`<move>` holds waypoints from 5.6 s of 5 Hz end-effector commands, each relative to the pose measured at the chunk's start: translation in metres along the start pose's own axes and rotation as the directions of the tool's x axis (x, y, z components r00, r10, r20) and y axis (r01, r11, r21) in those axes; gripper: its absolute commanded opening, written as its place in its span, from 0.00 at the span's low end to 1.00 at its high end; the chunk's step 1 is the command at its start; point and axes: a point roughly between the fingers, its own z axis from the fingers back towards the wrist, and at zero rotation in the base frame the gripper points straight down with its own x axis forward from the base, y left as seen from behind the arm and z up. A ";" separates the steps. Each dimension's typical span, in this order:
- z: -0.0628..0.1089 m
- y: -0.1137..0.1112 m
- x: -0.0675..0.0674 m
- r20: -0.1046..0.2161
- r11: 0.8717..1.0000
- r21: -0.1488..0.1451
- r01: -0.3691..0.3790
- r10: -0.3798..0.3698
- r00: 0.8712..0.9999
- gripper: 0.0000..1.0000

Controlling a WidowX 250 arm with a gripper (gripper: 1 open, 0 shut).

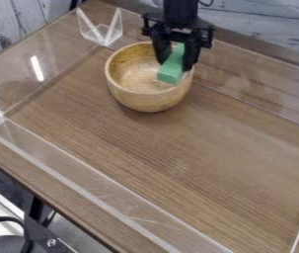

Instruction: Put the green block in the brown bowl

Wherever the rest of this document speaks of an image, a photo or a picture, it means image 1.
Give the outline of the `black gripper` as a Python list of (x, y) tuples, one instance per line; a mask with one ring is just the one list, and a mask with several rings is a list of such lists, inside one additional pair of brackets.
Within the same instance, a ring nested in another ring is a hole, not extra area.
[(215, 26), (193, 18), (188, 24), (169, 23), (160, 13), (144, 13), (141, 34), (151, 38), (155, 58), (159, 64), (164, 64), (171, 54), (171, 42), (184, 42), (184, 53), (181, 58), (181, 69), (189, 71), (197, 61), (201, 47), (212, 47)]

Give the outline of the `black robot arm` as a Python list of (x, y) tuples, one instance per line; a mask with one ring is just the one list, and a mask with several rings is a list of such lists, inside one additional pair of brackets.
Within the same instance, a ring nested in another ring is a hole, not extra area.
[(141, 15), (141, 33), (149, 37), (155, 58), (163, 64), (172, 53), (172, 42), (184, 44), (181, 70), (189, 71), (203, 47), (211, 48), (215, 26), (199, 19), (199, 0), (163, 0), (160, 12)]

